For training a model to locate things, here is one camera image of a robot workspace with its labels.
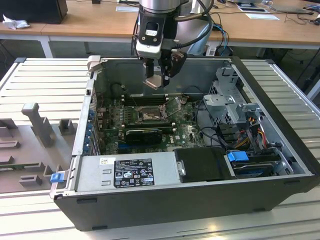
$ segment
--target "blue latch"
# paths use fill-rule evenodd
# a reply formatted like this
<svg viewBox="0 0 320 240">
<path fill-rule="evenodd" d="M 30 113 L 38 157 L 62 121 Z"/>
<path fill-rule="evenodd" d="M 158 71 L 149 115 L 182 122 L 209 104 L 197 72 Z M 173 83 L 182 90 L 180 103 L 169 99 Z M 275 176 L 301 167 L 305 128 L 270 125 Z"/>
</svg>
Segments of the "blue latch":
<svg viewBox="0 0 320 240">
<path fill-rule="evenodd" d="M 63 183 L 64 182 L 64 173 L 53 173 L 50 178 L 51 183 Z"/>
<path fill-rule="evenodd" d="M 248 155 L 245 151 L 232 151 L 227 154 L 230 162 L 248 161 Z"/>
</svg>

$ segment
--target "black computer case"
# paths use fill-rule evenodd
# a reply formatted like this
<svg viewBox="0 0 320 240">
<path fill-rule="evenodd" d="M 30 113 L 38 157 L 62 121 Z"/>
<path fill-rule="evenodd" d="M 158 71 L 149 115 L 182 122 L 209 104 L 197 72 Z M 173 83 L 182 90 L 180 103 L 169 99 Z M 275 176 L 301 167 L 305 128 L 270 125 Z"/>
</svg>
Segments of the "black computer case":
<svg viewBox="0 0 320 240">
<path fill-rule="evenodd" d="M 66 0 L 0 0 L 1 18 L 29 23 L 60 24 L 67 11 Z"/>
</svg>

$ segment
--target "wooden desk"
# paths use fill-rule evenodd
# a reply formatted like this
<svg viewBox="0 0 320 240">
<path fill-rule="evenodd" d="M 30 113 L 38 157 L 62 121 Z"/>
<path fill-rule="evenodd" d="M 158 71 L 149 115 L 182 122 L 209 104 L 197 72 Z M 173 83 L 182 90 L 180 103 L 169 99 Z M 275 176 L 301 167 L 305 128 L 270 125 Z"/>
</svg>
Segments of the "wooden desk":
<svg viewBox="0 0 320 240">
<path fill-rule="evenodd" d="M 46 26 L 45 23 L 32 23 L 30 27 L 17 28 L 16 30 L 5 27 L 0 24 L 0 34 L 17 34 L 17 35 L 41 35 L 41 30 Z"/>
<path fill-rule="evenodd" d="M 300 8 L 309 3 L 298 0 L 274 0 L 273 2 L 273 4 L 297 6 Z M 240 13 L 241 11 L 236 7 L 225 8 L 221 3 L 217 3 L 216 5 L 219 6 L 219 9 L 213 9 L 211 12 L 220 13 L 223 29 L 229 34 L 231 46 L 236 42 L 250 43 L 248 47 L 251 44 L 257 43 L 303 46 L 320 45 L 320 26 L 316 26 L 313 23 L 300 25 L 289 19 L 287 19 L 289 21 L 285 22 L 285 13 L 272 13 L 272 15 L 275 15 L 280 20 L 250 19 L 246 14 Z M 234 6 L 233 3 L 228 2 L 226 5 Z M 218 16 L 216 14 L 212 16 L 214 21 L 219 23 Z M 302 23 L 297 18 L 297 14 L 288 14 L 287 16 Z M 299 16 L 314 20 L 317 15 L 300 14 Z M 221 35 L 219 32 L 213 32 L 210 40 L 214 41 L 217 38 L 220 40 L 219 35 Z"/>
<path fill-rule="evenodd" d="M 274 0 L 275 3 L 303 7 L 308 2 L 299 0 Z M 318 49 L 320 45 L 320 26 L 307 23 L 299 25 L 293 21 L 285 21 L 286 14 L 274 13 L 280 20 L 250 19 L 232 3 L 216 2 L 223 28 L 229 34 L 229 46 L 260 47 L 260 48 L 292 48 Z M 118 12 L 117 3 L 102 2 L 92 4 L 91 1 L 67 1 L 68 13 L 62 24 L 32 23 L 30 28 L 11 30 L 0 26 L 0 39 L 38 40 L 41 42 L 47 58 L 52 58 L 50 41 L 74 42 L 118 42 L 129 43 L 137 18 L 136 12 Z M 216 23 L 216 14 L 212 15 Z M 296 14 L 289 14 L 297 19 Z M 304 18 L 315 19 L 313 16 L 301 15 Z M 217 46 L 222 39 L 221 33 L 213 31 L 209 38 L 212 47 Z"/>
</svg>

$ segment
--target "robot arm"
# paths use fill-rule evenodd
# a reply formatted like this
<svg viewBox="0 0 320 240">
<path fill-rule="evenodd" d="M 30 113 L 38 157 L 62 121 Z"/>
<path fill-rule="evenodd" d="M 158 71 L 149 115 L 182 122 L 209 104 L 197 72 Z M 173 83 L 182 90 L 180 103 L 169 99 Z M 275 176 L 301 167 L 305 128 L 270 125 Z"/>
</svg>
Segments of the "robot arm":
<svg viewBox="0 0 320 240">
<path fill-rule="evenodd" d="M 182 9 L 190 4 L 188 0 L 140 0 L 139 21 L 140 28 L 136 40 L 136 52 L 146 68 L 145 84 L 153 89 L 165 87 L 170 78 L 178 74 L 186 61 L 187 53 L 179 51 L 193 45 L 210 34 L 212 20 L 209 10 L 214 1 L 192 1 L 193 15 L 180 17 Z M 179 43 L 176 40 L 178 23 L 204 18 L 207 29 L 200 36 L 186 42 Z M 161 76 L 154 75 L 154 60 L 158 61 Z"/>
</svg>

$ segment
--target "floor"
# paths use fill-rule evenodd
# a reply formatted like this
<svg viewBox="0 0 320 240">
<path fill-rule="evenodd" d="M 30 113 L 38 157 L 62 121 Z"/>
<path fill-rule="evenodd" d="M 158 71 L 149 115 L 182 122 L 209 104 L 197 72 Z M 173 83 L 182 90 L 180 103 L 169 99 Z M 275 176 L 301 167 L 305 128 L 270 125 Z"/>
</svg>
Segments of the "floor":
<svg viewBox="0 0 320 240">
<path fill-rule="evenodd" d="M 2 43 L 12 56 L 6 52 L 2 46 L 0 46 L 0 79 L 5 75 L 7 69 L 10 68 L 15 58 L 45 57 L 42 47 L 38 41 L 3 40 Z M 108 57 L 130 56 L 129 43 L 90 42 L 89 48 L 91 50 L 91 54 L 86 54 L 83 42 L 56 41 L 51 42 L 50 44 L 57 58 L 87 58 L 90 55 L 101 55 Z M 241 59 L 257 59 L 257 48 L 233 47 L 232 49 L 234 55 Z M 288 75 L 288 77 L 295 82 L 310 59 L 314 56 L 315 52 L 316 50 L 289 50 L 278 65 Z M 283 50 L 273 49 L 272 52 L 269 52 L 267 58 L 279 58 L 279 56 L 282 54 Z M 318 54 L 313 63 L 299 80 L 298 86 L 300 88 L 303 86 L 305 79 L 311 76 L 316 65 L 319 64 L 320 54 Z M 317 97 L 314 102 L 316 104 L 320 103 L 320 97 Z"/>
</svg>

